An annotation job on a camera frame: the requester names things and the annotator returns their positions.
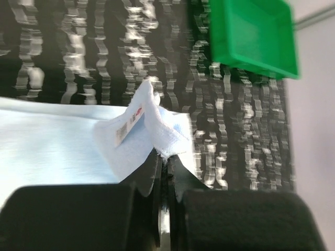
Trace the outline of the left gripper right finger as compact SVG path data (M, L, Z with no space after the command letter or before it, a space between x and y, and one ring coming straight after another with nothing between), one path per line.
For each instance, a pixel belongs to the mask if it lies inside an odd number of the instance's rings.
M177 155L167 162L167 198L170 210L171 250L181 250L179 240L182 238L182 199L188 190L208 190L195 175L181 162Z

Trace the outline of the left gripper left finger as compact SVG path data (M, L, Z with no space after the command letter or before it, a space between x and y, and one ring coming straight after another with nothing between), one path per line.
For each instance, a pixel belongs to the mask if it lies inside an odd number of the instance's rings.
M159 248L162 159L155 150L121 184L134 188L127 248Z

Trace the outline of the light blue towel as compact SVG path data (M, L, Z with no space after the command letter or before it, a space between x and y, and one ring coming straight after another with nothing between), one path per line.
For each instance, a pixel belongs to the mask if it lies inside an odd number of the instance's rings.
M29 185L118 183L152 150L195 170L190 118L160 106L149 81L129 106L1 99L1 196Z

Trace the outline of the black marble pattern mat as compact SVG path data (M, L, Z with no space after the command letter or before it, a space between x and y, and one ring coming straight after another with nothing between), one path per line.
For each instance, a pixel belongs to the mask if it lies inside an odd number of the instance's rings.
M1 96L123 105L150 78L214 189L294 190L285 83L213 61L207 1L1 1Z

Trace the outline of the green plastic tray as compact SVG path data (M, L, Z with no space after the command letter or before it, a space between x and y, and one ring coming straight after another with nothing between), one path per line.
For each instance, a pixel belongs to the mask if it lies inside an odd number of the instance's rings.
M212 61L275 79L299 78L294 22L285 1L210 1Z

